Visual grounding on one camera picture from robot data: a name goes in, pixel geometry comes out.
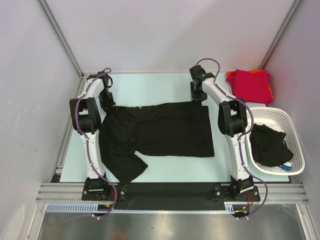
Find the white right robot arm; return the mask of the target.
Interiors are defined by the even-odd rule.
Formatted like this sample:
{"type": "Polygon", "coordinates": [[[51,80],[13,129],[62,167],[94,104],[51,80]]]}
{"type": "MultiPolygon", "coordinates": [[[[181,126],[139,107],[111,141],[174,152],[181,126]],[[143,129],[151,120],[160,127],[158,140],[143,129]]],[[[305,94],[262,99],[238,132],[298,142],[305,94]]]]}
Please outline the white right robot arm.
{"type": "Polygon", "coordinates": [[[217,125],[228,144],[232,173],[227,197],[242,201],[254,189],[254,177],[248,168],[244,135],[248,126],[250,108],[216,82],[217,76],[206,72],[199,64],[189,69],[192,78],[191,97],[203,100],[210,97],[218,105],[217,125]]]}

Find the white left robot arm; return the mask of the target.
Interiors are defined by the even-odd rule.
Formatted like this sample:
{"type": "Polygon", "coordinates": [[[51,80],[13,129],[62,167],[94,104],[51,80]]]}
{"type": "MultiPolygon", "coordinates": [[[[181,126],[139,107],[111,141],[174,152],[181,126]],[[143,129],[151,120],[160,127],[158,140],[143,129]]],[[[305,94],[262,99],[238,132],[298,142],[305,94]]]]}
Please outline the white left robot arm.
{"type": "Polygon", "coordinates": [[[107,179],[99,145],[99,133],[102,124],[96,94],[99,90],[107,92],[112,79],[110,68],[90,75],[84,90],[69,101],[73,129],[79,134],[86,159],[86,179],[82,191],[83,201],[115,201],[117,190],[107,179]]]}

